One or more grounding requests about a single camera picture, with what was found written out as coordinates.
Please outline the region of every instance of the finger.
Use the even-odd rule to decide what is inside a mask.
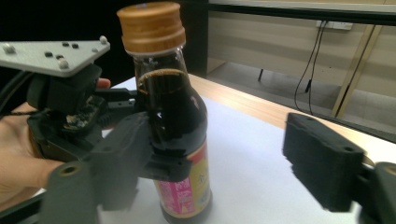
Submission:
[[[96,87],[99,89],[108,89],[111,86],[111,82],[107,78],[99,78],[98,82],[96,83]]]
[[[50,173],[62,165],[61,161],[44,160],[25,156],[0,153],[0,183],[3,187],[34,187],[47,186]]]

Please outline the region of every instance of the soy sauce bottle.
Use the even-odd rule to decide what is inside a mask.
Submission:
[[[150,141],[159,155],[192,161],[180,182],[154,181],[169,223],[201,223],[210,210],[205,103],[192,88],[182,48],[179,4],[157,2],[117,12],[122,42],[134,58],[136,87],[148,112]]]

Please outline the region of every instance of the wooden wall panel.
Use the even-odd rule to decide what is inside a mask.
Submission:
[[[382,27],[356,89],[396,97],[396,27]]]
[[[315,80],[342,85],[365,26],[325,30]],[[300,77],[317,32],[316,21],[210,12],[208,53],[224,61]]]
[[[387,4],[387,5],[396,5],[396,0],[386,0],[385,4]]]

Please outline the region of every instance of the bottle label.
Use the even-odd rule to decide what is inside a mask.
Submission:
[[[206,140],[188,156],[188,160],[192,161],[192,167],[186,179],[180,182],[154,181],[163,209],[173,217],[193,217],[210,201]]]

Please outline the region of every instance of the bottle cap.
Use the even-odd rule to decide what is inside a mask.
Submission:
[[[130,53],[148,53],[173,49],[186,43],[181,24],[180,5],[153,2],[124,7],[117,12],[122,42]]]

